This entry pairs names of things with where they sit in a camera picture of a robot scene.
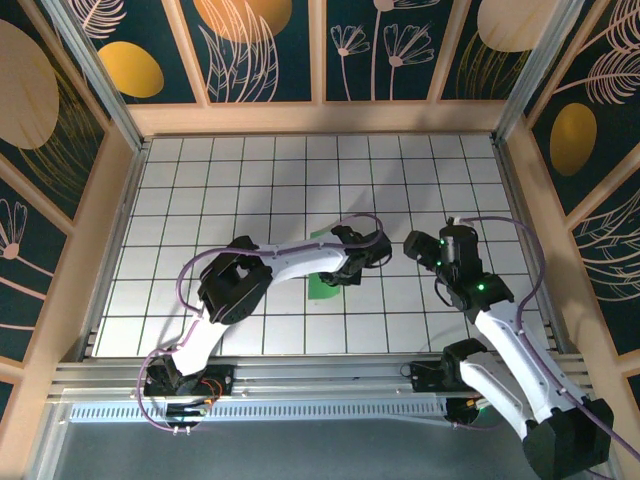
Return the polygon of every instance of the yellow oval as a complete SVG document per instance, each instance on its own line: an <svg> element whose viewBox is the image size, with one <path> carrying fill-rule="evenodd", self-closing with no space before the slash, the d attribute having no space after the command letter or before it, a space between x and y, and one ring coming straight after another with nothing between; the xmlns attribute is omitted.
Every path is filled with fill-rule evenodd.
<svg viewBox="0 0 640 480"><path fill-rule="evenodd" d="M560 175L575 175L587 163L596 144L598 125L589 107L570 103L551 129L551 164Z"/></svg>
<svg viewBox="0 0 640 480"><path fill-rule="evenodd" d="M249 39L256 41L261 36L260 32L250 33L245 4L253 11L258 25L259 17L264 18L274 37L287 26L293 9L291 0L193 0L193 3L211 30L239 43L248 43Z"/></svg>
<svg viewBox="0 0 640 480"><path fill-rule="evenodd" d="M149 98L164 87L160 65L146 50L129 42L113 42L98 51L111 80L122 93Z"/></svg>
<svg viewBox="0 0 640 480"><path fill-rule="evenodd" d="M58 123L56 74L38 44L0 20L0 138L33 149L49 140Z"/></svg>
<svg viewBox="0 0 640 480"><path fill-rule="evenodd" d="M478 34L499 52L533 49L553 15L557 0L482 0L478 9ZM573 23L565 30L565 35Z"/></svg>

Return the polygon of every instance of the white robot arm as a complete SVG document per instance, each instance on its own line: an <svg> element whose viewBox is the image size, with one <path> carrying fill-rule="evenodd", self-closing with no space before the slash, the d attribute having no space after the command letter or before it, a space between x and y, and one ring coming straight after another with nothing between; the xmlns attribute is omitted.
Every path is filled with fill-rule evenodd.
<svg viewBox="0 0 640 480"><path fill-rule="evenodd" d="M262 251L294 251L294 253L274 255L261 259L264 267L266 269L271 269L270 275L272 279L269 286L276 285L291 278L303 277L312 273L335 273L340 271L349 259L346 248L325 246L313 249L297 248L307 245L336 243L341 243L340 238L331 232L327 232L312 240L303 240L301 242L292 242L282 245L258 245L258 249ZM255 282L251 286L254 287L255 290L260 288L261 284L259 282ZM250 296L251 292L254 290L249 290L247 296ZM246 298L246 296L240 298L239 303L247 303L248 300L246 300ZM256 305L253 305L249 314L253 312ZM188 341L185 342L184 347L178 349L171 355L176 368L182 376L193 375L206 367L211 351L220 342L220 339L226 330L232 325L232 323L228 322L211 321L211 318L211 314L207 309L204 309L201 315L195 314L192 320L196 325L193 327L193 331L191 331Z"/></svg>
<svg viewBox="0 0 640 480"><path fill-rule="evenodd" d="M605 462L611 437L581 408L610 428L613 413L607 403L589 400L534 339L518 318L509 288L498 275L483 272L473 228L450 219L439 237L411 232L405 254L436 274L452 305L493 344L512 374L481 342L469 339L444 349L449 383L472 387L495 407L517 432L541 478L565 478Z"/></svg>
<svg viewBox="0 0 640 480"><path fill-rule="evenodd" d="M270 286L312 273L331 286L359 285L364 268L391 257L391 242L378 227L361 235L339 224L311 240L280 245L256 245L247 236L231 242L200 275L201 311L163 360L175 391L185 391L181 386L206 367L225 331L251 315Z"/></svg>

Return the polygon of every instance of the green paper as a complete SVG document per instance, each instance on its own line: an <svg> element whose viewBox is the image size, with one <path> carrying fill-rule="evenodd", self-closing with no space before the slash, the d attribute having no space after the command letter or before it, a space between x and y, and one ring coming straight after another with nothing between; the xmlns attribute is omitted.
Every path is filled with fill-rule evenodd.
<svg viewBox="0 0 640 480"><path fill-rule="evenodd" d="M326 231L327 230L325 229L313 232L311 233L311 238L319 237L326 233ZM309 288L307 289L307 292L307 298L309 300L324 300L335 297L340 293L340 286L331 287L320 280L320 276L317 273L312 273L309 275Z"/></svg>

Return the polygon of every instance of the orange wire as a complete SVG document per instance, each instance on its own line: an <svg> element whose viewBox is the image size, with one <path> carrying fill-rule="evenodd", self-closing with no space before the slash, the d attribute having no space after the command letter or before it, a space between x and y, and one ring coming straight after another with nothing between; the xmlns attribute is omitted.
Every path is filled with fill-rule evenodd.
<svg viewBox="0 0 640 480"><path fill-rule="evenodd" d="M215 378L211 379L212 382L214 382L218 388L220 389L220 393L216 396L216 392L213 388L213 385L211 385L209 382L207 382L206 380L200 380L200 383L203 383L204 385L208 386L211 389L211 394L213 395L211 398L213 399L211 402L211 407L213 407L213 404L216 402L216 400L218 400L222 394L224 393L224 388L222 387L222 384L216 380Z"/></svg>

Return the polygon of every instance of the grid floor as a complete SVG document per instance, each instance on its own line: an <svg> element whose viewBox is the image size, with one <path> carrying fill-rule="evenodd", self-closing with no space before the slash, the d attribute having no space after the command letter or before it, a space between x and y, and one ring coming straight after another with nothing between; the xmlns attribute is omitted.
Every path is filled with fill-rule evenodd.
<svg viewBox="0 0 640 480"><path fill-rule="evenodd" d="M382 219L393 260L328 300L307 300L306 279L270 288L215 353L437 352L480 337L436 297L434 277L402 242L413 229L437 235L450 215L511 215L488 135L163 138L151 146L92 355L145 356L178 339L190 318L174 282L195 254L240 235L308 238L355 212ZM366 234L373 222L352 226ZM531 279L515 229L476 228L485 270L521 299ZM188 282L191 302L206 264ZM536 302L528 308L525 321L549 346Z"/></svg>

